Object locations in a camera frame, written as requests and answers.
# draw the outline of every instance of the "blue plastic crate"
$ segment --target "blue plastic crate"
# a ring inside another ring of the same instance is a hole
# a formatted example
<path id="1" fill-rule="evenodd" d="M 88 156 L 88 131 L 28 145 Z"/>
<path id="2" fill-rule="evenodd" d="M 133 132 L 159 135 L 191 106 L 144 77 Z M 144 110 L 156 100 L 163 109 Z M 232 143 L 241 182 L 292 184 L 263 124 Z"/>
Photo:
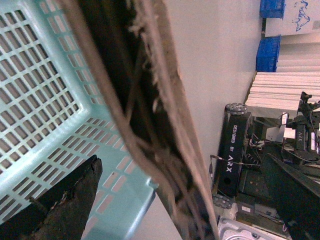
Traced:
<path id="1" fill-rule="evenodd" d="M 261 0 L 260 16 L 264 19 L 282 19 L 285 12 L 285 0 Z"/>
<path id="2" fill-rule="evenodd" d="M 281 36 L 267 37 L 260 40 L 256 54 L 256 70 L 258 72 L 275 72 L 280 51 Z"/>
<path id="3" fill-rule="evenodd" d="M 0 0 L 0 224 L 96 154 L 103 173 L 82 239 L 130 239 L 154 199 L 61 7 Z"/>

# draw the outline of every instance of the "white cardboard box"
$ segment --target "white cardboard box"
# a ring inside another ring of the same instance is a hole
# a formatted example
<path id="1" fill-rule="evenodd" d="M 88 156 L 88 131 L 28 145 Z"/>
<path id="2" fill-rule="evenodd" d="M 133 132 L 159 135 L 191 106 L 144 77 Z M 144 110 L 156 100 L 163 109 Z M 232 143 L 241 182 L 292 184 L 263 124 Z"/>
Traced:
<path id="1" fill-rule="evenodd" d="M 285 0 L 283 19 L 267 18 L 265 36 L 320 32 L 320 0 Z"/>

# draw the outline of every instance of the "stacked white boards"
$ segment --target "stacked white boards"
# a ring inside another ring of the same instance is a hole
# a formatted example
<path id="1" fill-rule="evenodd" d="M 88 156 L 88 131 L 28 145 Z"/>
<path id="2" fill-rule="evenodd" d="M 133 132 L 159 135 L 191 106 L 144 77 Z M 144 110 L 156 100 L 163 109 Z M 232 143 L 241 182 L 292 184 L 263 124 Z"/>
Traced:
<path id="1" fill-rule="evenodd" d="M 283 112 L 296 116 L 301 92 L 320 100 L 320 71 L 258 72 L 246 104 L 254 116 L 277 118 Z"/>

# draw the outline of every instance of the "wheel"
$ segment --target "wheel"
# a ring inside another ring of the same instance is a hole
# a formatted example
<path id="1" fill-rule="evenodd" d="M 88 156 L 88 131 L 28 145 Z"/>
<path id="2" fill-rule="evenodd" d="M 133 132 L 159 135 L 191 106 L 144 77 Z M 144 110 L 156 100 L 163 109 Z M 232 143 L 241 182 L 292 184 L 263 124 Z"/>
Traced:
<path id="1" fill-rule="evenodd" d="M 225 105 L 225 109 L 228 112 L 228 114 L 231 114 L 231 115 L 240 116 L 248 112 L 247 105 L 243 103 L 236 103 L 236 102 Z"/>

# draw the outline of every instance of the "floor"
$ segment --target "floor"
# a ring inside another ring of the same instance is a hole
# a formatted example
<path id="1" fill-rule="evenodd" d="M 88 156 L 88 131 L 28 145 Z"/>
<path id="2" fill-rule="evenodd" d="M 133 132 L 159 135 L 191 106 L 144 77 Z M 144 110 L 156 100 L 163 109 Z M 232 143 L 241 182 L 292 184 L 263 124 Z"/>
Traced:
<path id="1" fill-rule="evenodd" d="M 260 0 L 164 0 L 206 165 L 219 147 L 224 107 L 243 102 L 261 38 Z M 156 198 L 133 240 L 180 240 Z"/>

